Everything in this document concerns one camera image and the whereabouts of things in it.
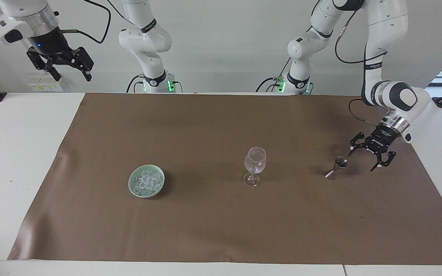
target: green bowl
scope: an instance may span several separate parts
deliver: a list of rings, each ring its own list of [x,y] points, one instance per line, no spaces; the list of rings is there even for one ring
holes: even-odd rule
[[[137,193],[134,192],[134,187],[136,186],[135,178],[136,177],[141,177],[141,173],[143,171],[152,171],[154,173],[158,172],[158,173],[161,174],[161,176],[163,176],[163,183],[161,183],[161,186],[159,187],[159,189],[156,189],[156,190],[153,189],[153,190],[150,190],[150,191],[148,191],[146,189],[141,189]],[[129,190],[130,190],[130,192],[134,196],[140,197],[141,199],[150,199],[151,197],[156,196],[163,189],[163,185],[165,185],[165,174],[163,173],[163,171],[161,170],[160,167],[155,166],[155,165],[140,166],[129,177]]]

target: tabletop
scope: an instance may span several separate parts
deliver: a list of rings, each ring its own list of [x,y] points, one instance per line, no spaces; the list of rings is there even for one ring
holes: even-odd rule
[[[15,93],[0,103],[0,274],[437,275],[442,266],[342,266],[4,261],[84,94]],[[442,196],[442,109],[432,103],[412,125],[412,143]]]

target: brown mat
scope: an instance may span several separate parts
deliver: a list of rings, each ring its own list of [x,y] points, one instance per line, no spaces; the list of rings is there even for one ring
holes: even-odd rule
[[[442,265],[442,198],[410,145],[389,168],[361,150],[323,177],[372,131],[350,99],[86,94],[8,258]],[[256,188],[252,146],[268,155]],[[154,199],[128,190],[143,164],[165,171]]]

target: bowl of ice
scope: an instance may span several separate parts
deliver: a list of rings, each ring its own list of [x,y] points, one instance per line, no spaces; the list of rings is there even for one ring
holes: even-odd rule
[[[144,165],[137,168],[129,177],[130,192],[141,199],[156,196],[163,189],[165,174],[155,165]]]

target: white power outlet box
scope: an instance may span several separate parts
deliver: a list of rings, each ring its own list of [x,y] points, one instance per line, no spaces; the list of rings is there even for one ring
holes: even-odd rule
[[[61,78],[58,82],[53,77],[34,77],[28,85],[34,92],[64,92],[66,84]]]

